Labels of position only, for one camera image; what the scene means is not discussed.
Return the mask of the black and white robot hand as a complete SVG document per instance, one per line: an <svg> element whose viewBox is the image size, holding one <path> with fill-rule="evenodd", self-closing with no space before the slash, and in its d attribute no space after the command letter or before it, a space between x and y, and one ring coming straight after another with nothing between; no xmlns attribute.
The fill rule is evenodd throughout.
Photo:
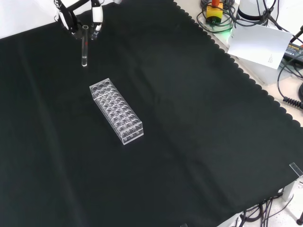
<svg viewBox="0 0 303 227"><path fill-rule="evenodd" d="M82 38L84 34L83 24L77 19L74 11L84 4L89 2L89 0L54 0L54 5L57 8L59 21L66 31L69 32L76 39ZM89 27L90 37L92 40L96 40L103 23L103 9L99 0L90 0L91 2L91 12L92 12L92 24Z"/></svg>

